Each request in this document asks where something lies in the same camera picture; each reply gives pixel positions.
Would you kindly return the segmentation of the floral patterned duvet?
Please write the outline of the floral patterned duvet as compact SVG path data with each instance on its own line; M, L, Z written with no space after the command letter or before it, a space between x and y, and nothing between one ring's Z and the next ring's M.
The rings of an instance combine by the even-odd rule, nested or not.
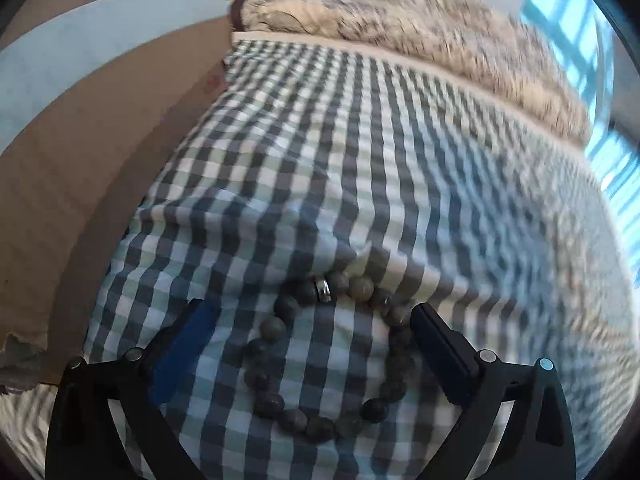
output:
M230 0L237 32L370 44L469 79L581 148L587 107L532 26L478 0Z

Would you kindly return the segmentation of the brown cardboard box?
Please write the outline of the brown cardboard box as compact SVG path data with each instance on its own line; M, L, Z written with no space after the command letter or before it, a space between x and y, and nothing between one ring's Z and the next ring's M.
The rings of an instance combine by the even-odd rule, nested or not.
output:
M122 233L224 91L228 0L1 0L1 385L55 384Z

